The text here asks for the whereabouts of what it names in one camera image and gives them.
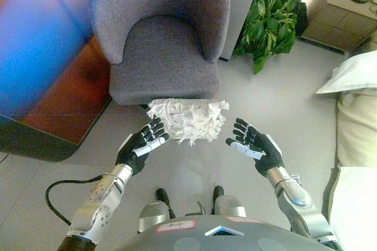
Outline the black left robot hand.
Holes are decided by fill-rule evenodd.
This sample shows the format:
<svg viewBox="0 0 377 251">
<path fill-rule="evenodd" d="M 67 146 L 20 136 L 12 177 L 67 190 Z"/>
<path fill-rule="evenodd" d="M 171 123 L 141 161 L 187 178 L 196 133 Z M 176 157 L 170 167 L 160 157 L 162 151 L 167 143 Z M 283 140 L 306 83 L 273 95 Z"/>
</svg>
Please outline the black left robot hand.
<svg viewBox="0 0 377 251">
<path fill-rule="evenodd" d="M 169 134 L 164 131 L 161 118 L 155 118 L 124 140 L 118 149 L 115 164 L 128 165 L 132 168 L 134 176 L 144 168 L 149 152 L 164 144 L 169 138 Z"/>
</svg>

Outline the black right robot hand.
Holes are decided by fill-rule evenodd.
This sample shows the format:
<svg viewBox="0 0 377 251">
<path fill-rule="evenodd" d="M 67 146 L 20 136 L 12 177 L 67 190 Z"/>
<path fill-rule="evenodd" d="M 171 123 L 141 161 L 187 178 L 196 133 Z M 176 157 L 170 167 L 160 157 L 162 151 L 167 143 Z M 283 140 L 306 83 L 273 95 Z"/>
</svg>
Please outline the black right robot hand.
<svg viewBox="0 0 377 251">
<path fill-rule="evenodd" d="M 227 138 L 226 144 L 255 161 L 256 170 L 264 177 L 274 167 L 285 167 L 282 151 L 269 134 L 261 133 L 256 127 L 236 118 L 233 134 L 235 139 Z"/>
</svg>

